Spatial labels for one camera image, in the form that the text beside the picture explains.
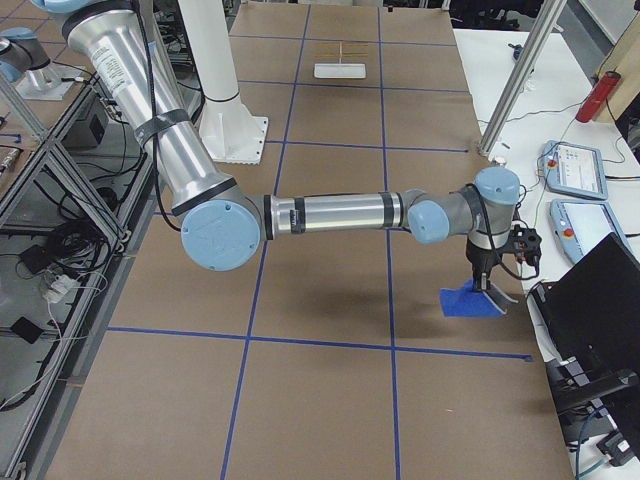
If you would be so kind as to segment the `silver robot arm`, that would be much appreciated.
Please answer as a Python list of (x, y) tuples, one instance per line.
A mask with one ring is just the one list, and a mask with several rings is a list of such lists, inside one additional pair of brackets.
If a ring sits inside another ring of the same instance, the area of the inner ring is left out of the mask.
[(473, 290), (492, 291), (490, 275), (505, 255), (524, 252), (524, 232), (513, 223), (520, 182), (509, 169), (488, 167), (444, 196), (422, 190), (279, 198), (251, 196), (218, 163), (247, 159), (265, 123), (239, 95), (224, 10), (180, 5), (202, 87), (208, 98), (201, 134), (182, 107), (175, 83), (150, 45), (154, 19), (137, 1), (43, 1), (68, 45), (95, 67), (153, 159), (173, 195), (182, 245), (200, 266), (228, 271), (244, 265), (262, 241), (281, 235), (402, 228), (422, 244), (463, 235)]

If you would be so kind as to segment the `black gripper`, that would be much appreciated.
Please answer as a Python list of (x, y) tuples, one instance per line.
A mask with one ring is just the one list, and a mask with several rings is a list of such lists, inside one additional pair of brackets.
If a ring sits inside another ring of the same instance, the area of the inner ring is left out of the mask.
[(475, 291), (489, 291), (492, 288), (491, 271), (500, 263), (503, 253), (503, 247), (492, 250), (480, 248), (473, 243), (466, 244), (466, 257), (472, 266), (473, 289)]

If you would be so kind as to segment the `second grey robot arm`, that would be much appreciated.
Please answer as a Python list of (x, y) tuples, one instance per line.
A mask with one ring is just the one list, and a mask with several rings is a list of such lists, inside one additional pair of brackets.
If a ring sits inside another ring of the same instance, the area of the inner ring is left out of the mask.
[(35, 33), (26, 27), (1, 32), (1, 73), (14, 83), (27, 71), (38, 71), (51, 63)]

